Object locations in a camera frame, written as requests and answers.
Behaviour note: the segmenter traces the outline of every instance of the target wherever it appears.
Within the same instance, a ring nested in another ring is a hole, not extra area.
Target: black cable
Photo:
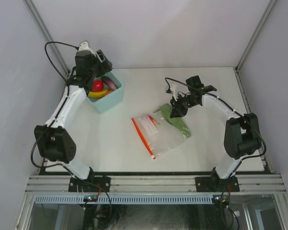
[[[40,204],[40,205],[42,206],[44,216],[45,216],[46,218],[51,218],[50,216],[47,216],[47,215],[46,215],[44,205],[43,205],[43,204]]]
[[[237,216],[235,215],[235,213],[234,213],[229,207],[227,207],[227,209],[233,214],[233,218],[232,218],[230,227],[227,227],[226,220],[224,219],[224,216],[223,216],[222,203],[223,203],[223,195],[224,195],[225,188],[226,188],[227,184],[228,184],[228,180],[227,180],[226,183],[225,183],[225,186],[224,186],[224,188],[223,188],[223,191],[222,191],[222,194],[221,194],[221,198],[220,198],[220,200],[221,200],[221,201],[220,201],[220,211],[221,211],[222,221],[223,221],[224,226],[225,226],[227,229],[231,229],[232,226],[233,226],[233,224],[234,224],[234,217],[235,217],[235,218],[236,218],[236,221],[237,221],[237,225],[238,225],[237,230],[239,230],[239,229],[240,229],[239,220],[238,220]]]
[[[108,197],[109,199],[109,204],[110,204],[110,215],[112,214],[112,203],[111,203],[111,199],[110,199],[110,196],[109,194],[100,186],[96,185],[96,184],[93,184],[93,183],[90,183],[88,181],[85,181],[85,180],[81,180],[79,177],[77,177],[75,174],[72,173],[72,171],[70,171],[65,165],[61,165],[64,169],[66,169],[66,171],[74,178],[76,178],[77,180],[81,181],[82,183],[86,183],[86,184],[89,184],[89,185],[92,185],[96,188],[99,188],[101,189]]]
[[[223,220],[223,223],[224,223],[224,226],[227,228],[227,224],[226,224],[226,220],[224,220],[224,216],[223,216],[223,212],[222,212],[222,203],[223,203],[223,195],[224,195],[224,192],[225,192],[225,188],[228,184],[228,179],[226,180],[226,183],[224,185],[224,188],[223,188],[223,191],[222,191],[222,194],[221,194],[221,200],[220,200],[220,212],[221,212],[221,217],[222,217],[222,220]]]
[[[255,129],[255,127],[254,127],[243,115],[241,115],[241,114],[239,114],[237,111],[235,111],[235,109],[233,109],[227,102],[225,102],[223,99],[219,98],[218,96],[216,96],[216,95],[214,95],[214,94],[212,94],[212,93],[208,93],[208,92],[202,91],[201,89],[197,89],[197,88],[195,88],[195,87],[192,87],[192,86],[190,86],[190,85],[188,85],[188,84],[185,84],[185,83],[183,83],[183,82],[181,82],[181,81],[179,81],[179,80],[175,80],[175,79],[172,79],[172,78],[165,78],[165,81],[166,81],[166,83],[168,84],[168,87],[169,87],[169,88],[170,88],[170,84],[169,84],[168,80],[177,82],[177,83],[182,84],[182,85],[184,85],[184,86],[186,86],[186,87],[189,87],[189,88],[191,88],[191,89],[193,89],[193,90],[195,90],[195,91],[201,91],[201,92],[203,92],[204,94],[208,94],[208,95],[210,95],[210,96],[215,97],[217,100],[219,100],[220,102],[222,102],[225,106],[227,106],[232,112],[234,112],[235,114],[237,114],[238,116],[240,116],[242,119],[245,120],[246,123],[248,123],[248,125],[254,130],[254,132],[257,134],[257,136],[259,137],[259,139],[260,139],[261,142],[263,143],[264,150],[263,150],[263,152],[262,152],[261,154],[259,154],[259,155],[256,155],[256,156],[248,156],[248,157],[243,158],[241,161],[244,161],[244,160],[249,159],[249,158],[261,157],[261,156],[265,155],[265,153],[266,153],[266,151],[267,151],[267,146],[266,146],[266,143],[265,143],[263,137],[259,134],[259,132]]]
[[[49,62],[51,63],[51,65],[53,66],[53,68],[57,71],[57,73],[60,75],[60,77],[63,79],[63,81],[64,81],[65,83],[67,83],[67,80],[65,79],[65,77],[60,73],[60,71],[59,71],[59,70],[57,69],[57,67],[53,64],[53,62],[51,61],[51,58],[49,57],[49,54],[48,54],[48,51],[47,51],[47,46],[48,46],[49,44],[61,44],[61,45],[73,47],[73,48],[75,48],[76,50],[78,50],[79,47],[73,46],[73,45],[70,45],[70,44],[67,44],[67,43],[63,43],[63,42],[54,42],[54,41],[47,42],[47,43],[45,44],[45,46],[44,46],[45,53],[46,53],[46,55],[47,55],[47,57],[48,57]]]
[[[102,216],[101,217],[97,217],[99,215],[102,215],[104,212],[104,210],[106,209],[107,207],[103,207],[103,208],[100,208],[99,210],[97,210],[94,215],[93,215],[93,219],[102,219]]]
[[[50,167],[54,167],[54,166],[57,166],[57,165],[61,165],[61,164],[53,164],[53,165],[49,165],[49,166],[39,166],[39,165],[35,164],[34,159],[33,159],[33,153],[34,153],[34,150],[35,150],[35,148],[36,148],[39,140],[40,140],[40,139],[42,138],[42,136],[48,131],[48,129],[50,129],[50,127],[53,125],[53,123],[54,123],[54,121],[52,121],[52,122],[50,123],[50,125],[49,125],[47,128],[45,128],[44,132],[36,139],[36,141],[35,141],[35,143],[34,143],[34,145],[33,145],[33,147],[32,147],[32,150],[31,150],[31,156],[30,156],[31,163],[32,163],[35,167],[37,167],[37,168],[39,168],[39,169],[42,169],[42,168],[50,168]]]
[[[110,216],[111,216],[111,214],[112,214],[112,203],[111,203],[111,199],[110,199],[110,196],[109,196],[109,194],[102,188],[102,187],[100,187],[100,186],[98,186],[98,185],[96,185],[96,184],[93,184],[93,183],[90,183],[90,182],[88,182],[88,181],[84,181],[84,180],[81,180],[81,182],[82,183],[86,183],[86,184],[89,184],[89,185],[92,185],[92,186],[94,186],[94,187],[96,187],[96,188],[99,188],[99,189],[101,189],[106,195],[107,195],[107,197],[108,197],[108,199],[109,199],[109,204],[110,204]]]
[[[75,72],[75,69],[76,69],[76,67],[73,67],[73,68],[72,68],[71,76],[72,76],[73,73]],[[68,86],[67,86],[67,97],[65,97],[65,100],[63,101],[60,109],[58,110],[57,114],[55,115],[55,118],[58,118],[58,116],[59,116],[62,108],[64,107],[65,103],[67,102],[69,93],[70,93],[70,88],[69,88],[69,85],[68,85]],[[34,150],[35,150],[35,148],[36,148],[39,140],[40,140],[40,139],[42,138],[42,136],[48,131],[48,129],[51,128],[51,126],[53,125],[54,122],[55,122],[55,120],[53,120],[53,121],[50,123],[50,125],[49,125],[47,128],[45,128],[44,132],[43,132],[43,133],[39,136],[39,138],[35,141],[32,149],[31,149],[31,163],[32,163],[35,167],[37,167],[37,168],[39,168],[39,169],[42,169],[42,168],[50,168],[50,167],[54,167],[54,166],[57,166],[57,165],[63,166],[62,164],[53,164],[53,165],[49,165],[49,166],[39,166],[39,165],[37,165],[37,164],[34,162],[34,160],[33,160],[33,153],[34,153]]]
[[[233,210],[231,210],[229,207],[227,208],[231,213],[232,215],[236,218],[236,221],[237,221],[237,230],[240,229],[240,224],[239,224],[239,220],[238,220],[238,217],[236,216],[236,214],[234,213]]]

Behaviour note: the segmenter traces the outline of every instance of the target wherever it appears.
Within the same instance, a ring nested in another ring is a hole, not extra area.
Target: green object
[[[177,118],[169,117],[172,112],[172,106],[170,106],[169,104],[164,104],[160,106],[159,109],[154,111],[154,113],[157,113],[159,111],[161,111],[165,120],[171,125],[175,126],[177,129],[179,129],[183,133],[183,135],[185,135],[187,138],[191,136],[191,132],[189,128],[186,126],[186,124],[180,117],[177,117]]]

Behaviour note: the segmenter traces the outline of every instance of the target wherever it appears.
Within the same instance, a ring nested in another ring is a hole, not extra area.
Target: ziplock bag
[[[172,107],[164,104],[150,114],[132,118],[133,124],[152,159],[185,142],[190,130],[179,118],[170,118]]]

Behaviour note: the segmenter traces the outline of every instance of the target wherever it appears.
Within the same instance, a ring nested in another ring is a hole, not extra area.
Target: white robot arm
[[[94,177],[94,172],[77,157],[76,144],[67,130],[90,92],[94,79],[111,71],[112,63],[101,50],[94,53],[86,41],[80,44],[75,62],[76,66],[67,79],[58,107],[43,126],[35,127],[34,134],[42,157],[55,161],[56,165],[62,165],[75,177],[85,180]]]
[[[225,125],[224,148],[227,154],[212,170],[210,176],[212,190],[217,191],[222,188],[220,184],[224,185],[225,180],[234,177],[242,160],[261,147],[258,119],[253,113],[242,115],[242,112],[232,108],[220,99],[216,88],[211,85],[204,86],[199,76],[187,79],[186,83],[182,84],[188,86],[190,93],[173,96],[170,100],[173,107],[170,117],[183,117],[187,114],[188,108],[201,105],[211,110]]]

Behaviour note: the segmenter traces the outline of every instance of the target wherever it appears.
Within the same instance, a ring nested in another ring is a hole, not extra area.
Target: blue plastic bin
[[[95,107],[95,109],[101,114],[105,111],[109,110],[116,104],[120,103],[124,97],[124,88],[125,85],[113,71],[106,73],[105,76],[110,78],[117,87],[117,90],[112,93],[102,97],[102,98],[89,98],[89,102]]]

